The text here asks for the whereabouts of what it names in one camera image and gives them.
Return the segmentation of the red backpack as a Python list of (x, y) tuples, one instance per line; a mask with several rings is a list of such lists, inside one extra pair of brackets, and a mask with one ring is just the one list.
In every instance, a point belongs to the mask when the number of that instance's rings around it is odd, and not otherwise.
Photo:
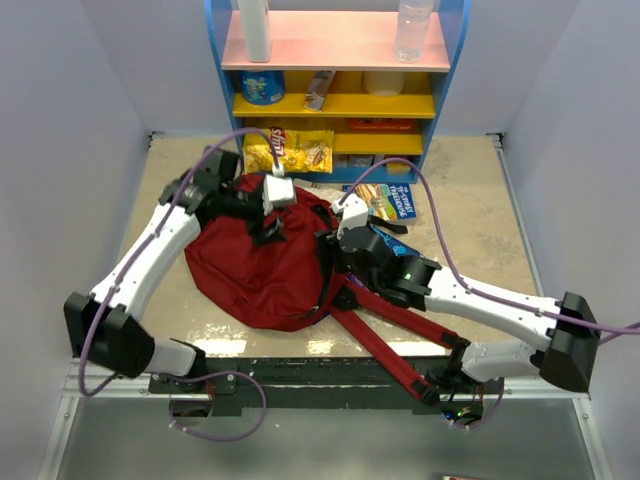
[[(240, 190), (253, 191), (262, 177), (244, 174), (234, 183)], [(245, 220), (219, 217), (211, 221), (185, 249), (196, 287), (223, 311), (255, 329), (296, 332), (331, 315), (412, 396), (427, 405), (438, 404), (437, 385), (356, 314), (363, 306), (349, 310), (335, 306), (342, 289), (356, 284), (348, 280), (349, 273), (324, 276), (320, 272), (315, 234), (337, 231), (338, 216), (328, 201), (295, 189), (295, 204), (267, 216), (282, 219), (282, 242), (254, 246)]]

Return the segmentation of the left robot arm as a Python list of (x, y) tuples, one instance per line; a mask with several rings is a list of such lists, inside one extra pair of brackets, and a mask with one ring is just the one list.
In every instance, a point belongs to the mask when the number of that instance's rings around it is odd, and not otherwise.
[(235, 185), (238, 154), (208, 148), (201, 160), (162, 191), (153, 214), (117, 266), (87, 294), (72, 293), (64, 317), (75, 355), (117, 375), (169, 374), (185, 392), (207, 380), (203, 352), (175, 339), (157, 339), (142, 326), (149, 300), (184, 249), (212, 220), (243, 219), (256, 240), (271, 240), (281, 223), (265, 221), (295, 201), (281, 162), (244, 192)]

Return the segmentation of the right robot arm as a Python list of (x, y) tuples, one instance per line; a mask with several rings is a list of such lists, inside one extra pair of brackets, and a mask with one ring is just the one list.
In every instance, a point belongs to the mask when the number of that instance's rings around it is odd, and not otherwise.
[[(316, 243), (322, 272), (350, 273), (358, 280), (342, 289), (336, 307), (363, 306), (450, 349), (447, 367), (429, 374), (431, 383), (466, 393), (499, 377), (540, 375), (560, 389), (588, 392), (600, 334), (583, 296), (567, 292), (555, 300), (465, 283), (435, 261), (395, 254), (369, 226), (319, 232)], [(483, 344), (426, 320), (412, 327), (417, 310), (466, 318), (512, 338)]]

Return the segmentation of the yellow Lays chips bag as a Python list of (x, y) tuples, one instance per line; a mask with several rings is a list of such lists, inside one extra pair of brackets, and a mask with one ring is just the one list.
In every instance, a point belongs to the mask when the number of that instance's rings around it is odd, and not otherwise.
[(247, 173), (270, 171), (274, 165), (271, 147), (288, 173), (332, 173), (332, 130), (292, 130), (276, 126), (250, 133), (243, 141)]

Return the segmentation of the purple book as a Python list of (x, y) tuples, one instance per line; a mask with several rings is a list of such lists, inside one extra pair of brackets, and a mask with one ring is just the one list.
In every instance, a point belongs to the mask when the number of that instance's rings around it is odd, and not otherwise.
[(366, 287), (366, 285), (360, 279), (358, 279), (355, 275), (353, 275), (352, 273), (349, 273), (347, 275), (347, 278), (351, 283), (354, 283), (354, 284), (356, 284), (356, 285), (358, 285), (360, 287)]

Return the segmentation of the blue pencil case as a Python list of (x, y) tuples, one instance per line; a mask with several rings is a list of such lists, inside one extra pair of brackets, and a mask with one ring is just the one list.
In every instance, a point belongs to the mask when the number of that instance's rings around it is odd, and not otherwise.
[(396, 256), (419, 256), (424, 257), (418, 250), (410, 247), (393, 235), (386, 233), (383, 229), (373, 226), (372, 229), (384, 240), (384, 243), (394, 252)]

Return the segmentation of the blue Treehouse book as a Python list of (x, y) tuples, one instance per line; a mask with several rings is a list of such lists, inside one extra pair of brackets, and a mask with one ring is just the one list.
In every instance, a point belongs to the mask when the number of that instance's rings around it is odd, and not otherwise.
[(394, 224), (411, 224), (417, 220), (417, 209), (408, 183), (361, 183), (355, 194), (364, 200), (369, 213)]

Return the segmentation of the white coffee cover book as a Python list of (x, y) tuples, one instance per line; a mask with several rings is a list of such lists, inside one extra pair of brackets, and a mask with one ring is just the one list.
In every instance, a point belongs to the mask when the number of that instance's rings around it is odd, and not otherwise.
[(344, 194), (338, 184), (312, 183), (302, 179), (295, 179), (294, 185), (312, 193), (318, 198), (328, 201), (329, 203), (341, 199)]

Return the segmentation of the yellow small box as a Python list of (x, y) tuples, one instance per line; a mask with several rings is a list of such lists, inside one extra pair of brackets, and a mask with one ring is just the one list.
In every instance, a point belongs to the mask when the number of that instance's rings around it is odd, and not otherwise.
[(412, 168), (408, 165), (411, 159), (408, 156), (399, 156), (400, 162), (394, 161), (386, 164), (387, 173), (390, 175), (403, 175), (410, 173)]

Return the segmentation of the white small carton boxes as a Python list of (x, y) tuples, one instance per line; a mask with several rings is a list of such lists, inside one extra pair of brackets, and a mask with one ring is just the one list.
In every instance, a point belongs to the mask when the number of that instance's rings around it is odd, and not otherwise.
[(382, 154), (336, 154), (333, 156), (333, 166), (336, 168), (368, 168), (382, 160)]

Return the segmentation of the blue snack canister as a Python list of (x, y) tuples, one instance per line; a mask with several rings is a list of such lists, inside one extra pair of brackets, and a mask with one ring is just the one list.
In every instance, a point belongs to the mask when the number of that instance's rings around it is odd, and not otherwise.
[(285, 96), (285, 76), (282, 71), (240, 71), (239, 79), (243, 98), (252, 105), (273, 105)]

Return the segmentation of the red flat snack box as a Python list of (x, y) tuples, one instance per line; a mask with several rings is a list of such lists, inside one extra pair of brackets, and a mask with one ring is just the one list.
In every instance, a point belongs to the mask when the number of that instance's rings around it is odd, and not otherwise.
[(414, 129), (416, 121), (401, 118), (350, 118), (347, 126), (353, 131), (404, 132)]

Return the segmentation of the brown wrapped snack bar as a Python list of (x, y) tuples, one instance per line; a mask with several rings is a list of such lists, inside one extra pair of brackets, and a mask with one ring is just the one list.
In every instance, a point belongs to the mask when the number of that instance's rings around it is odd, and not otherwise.
[(305, 110), (320, 112), (323, 109), (335, 75), (336, 72), (332, 70), (317, 71), (314, 74), (305, 95)]

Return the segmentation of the cream white jar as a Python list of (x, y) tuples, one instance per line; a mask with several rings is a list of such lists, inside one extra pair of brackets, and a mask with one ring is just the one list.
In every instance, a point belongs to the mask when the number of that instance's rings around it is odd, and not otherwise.
[(405, 87), (406, 73), (401, 71), (365, 71), (362, 88), (365, 93), (377, 97), (400, 95)]

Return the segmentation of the blue shelf unit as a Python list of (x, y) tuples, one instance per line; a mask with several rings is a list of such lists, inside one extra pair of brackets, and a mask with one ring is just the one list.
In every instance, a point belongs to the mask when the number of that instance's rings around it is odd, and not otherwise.
[[(269, 15), (271, 58), (263, 70), (284, 73), (286, 93), (278, 103), (256, 106), (242, 95), (239, 72), (257, 69), (248, 60), (240, 13), (229, 1), (204, 4), (209, 44), (220, 78), (226, 114), (238, 129), (261, 118), (289, 118), (297, 128), (323, 120), (334, 132), (337, 154), (399, 154), (422, 167), (441, 118), (469, 26), (469, 1), (442, 1), (431, 15), (422, 57), (397, 61), (391, 47), (397, 15), (391, 11), (273, 10)], [(323, 109), (303, 108), (317, 71), (336, 72)], [(364, 92), (365, 71), (406, 73), (403, 92), (377, 97)], [(353, 131), (350, 118), (414, 119), (404, 132)]]

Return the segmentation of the white tall bottle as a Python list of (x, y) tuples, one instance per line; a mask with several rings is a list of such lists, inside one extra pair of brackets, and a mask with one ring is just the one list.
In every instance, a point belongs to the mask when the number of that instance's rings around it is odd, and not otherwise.
[(248, 60), (267, 63), (271, 57), (269, 5), (267, 0), (238, 0)]

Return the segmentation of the clear plastic water bottle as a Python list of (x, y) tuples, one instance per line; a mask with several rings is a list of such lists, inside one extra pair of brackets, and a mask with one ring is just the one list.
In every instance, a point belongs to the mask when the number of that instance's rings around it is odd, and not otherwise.
[(423, 55), (434, 0), (401, 0), (392, 46), (394, 58), (404, 63), (417, 62)]

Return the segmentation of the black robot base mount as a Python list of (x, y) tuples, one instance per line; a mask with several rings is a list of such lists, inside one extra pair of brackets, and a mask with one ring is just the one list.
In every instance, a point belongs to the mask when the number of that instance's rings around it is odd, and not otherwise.
[(262, 399), (251, 380), (265, 392), (267, 406), (274, 409), (408, 410), (416, 415), (443, 414), (459, 425), (477, 424), (495, 411), (489, 397), (501, 392), (497, 381), (482, 386), (440, 383), (438, 406), (414, 398), (372, 357), (263, 357), (208, 358), (215, 379), (195, 384), (180, 383), (154, 374), (149, 391), (175, 400), (203, 400), (200, 415), (238, 416), (245, 408), (260, 408)]

